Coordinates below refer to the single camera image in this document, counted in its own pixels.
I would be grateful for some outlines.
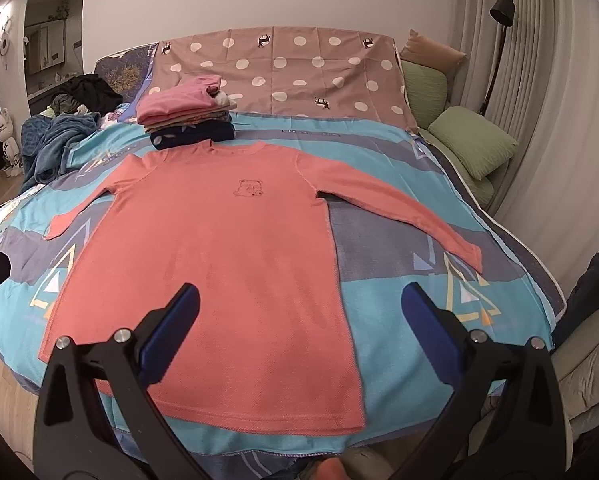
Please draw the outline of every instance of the green pillow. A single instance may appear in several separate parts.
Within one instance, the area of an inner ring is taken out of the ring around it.
[[[444,111],[448,83],[434,68],[402,61],[408,104],[420,128],[428,128]]]
[[[501,128],[461,106],[444,110],[428,130],[457,155],[476,180],[509,160],[518,146]]]
[[[448,147],[446,147],[444,143],[432,133],[420,128],[419,134],[426,142],[435,146],[435,148],[437,148],[441,153],[444,154],[444,156],[446,156],[449,161],[451,161],[452,165],[455,166],[457,173],[477,200],[477,203],[481,207],[486,207],[495,194],[495,188],[493,187],[491,181],[487,178],[475,180],[473,177],[471,177],[470,173],[468,173],[467,169],[464,168],[464,165],[459,161],[455,153],[451,152],[451,150],[449,150]]]

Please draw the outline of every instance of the white figurine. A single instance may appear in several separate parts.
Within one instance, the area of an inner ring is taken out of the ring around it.
[[[14,128],[12,127],[12,120],[10,119],[8,108],[4,108],[0,113],[0,142],[4,144],[4,159],[10,164],[10,168],[6,169],[8,176],[23,173],[19,146],[17,146],[17,141],[13,135]]]

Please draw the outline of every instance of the blue bedspread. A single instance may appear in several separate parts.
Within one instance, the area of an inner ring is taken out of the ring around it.
[[[342,160],[413,196],[466,240],[481,247],[484,272],[477,275],[409,224],[329,199],[343,304],[364,388],[367,427],[347,436],[270,436],[169,419],[187,449],[202,454],[248,449],[298,455],[340,452],[346,446],[434,419],[451,390],[439,383],[401,315],[401,290],[413,281],[420,283],[440,308],[452,310],[468,329],[481,328],[500,342],[523,344],[538,335],[550,344],[554,312],[561,311],[563,305],[551,306],[513,251],[460,198],[420,139],[364,120],[257,114],[236,114],[233,119],[237,134],[229,143],[263,139]],[[44,316],[111,197],[95,201],[63,236],[44,241],[41,238],[50,219],[78,205],[126,154],[141,156],[153,149],[141,126],[110,126],[73,148],[68,166],[78,171],[46,186],[7,219],[0,250],[10,256],[12,273],[0,286],[0,352],[13,371],[32,383],[41,384],[45,369],[37,359],[46,325]],[[168,219],[163,222],[167,228]],[[95,286],[92,295],[93,301],[106,301]],[[106,398],[106,410],[118,428],[127,430],[114,399]]]

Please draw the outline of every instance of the lamp head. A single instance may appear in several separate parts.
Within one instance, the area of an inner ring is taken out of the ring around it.
[[[513,17],[515,16],[515,3],[513,0],[497,0],[491,9],[491,16],[504,27],[512,27]]]

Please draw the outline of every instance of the person's foot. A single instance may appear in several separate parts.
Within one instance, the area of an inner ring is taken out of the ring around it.
[[[329,458],[317,467],[314,480],[349,480],[349,478],[340,460]]]

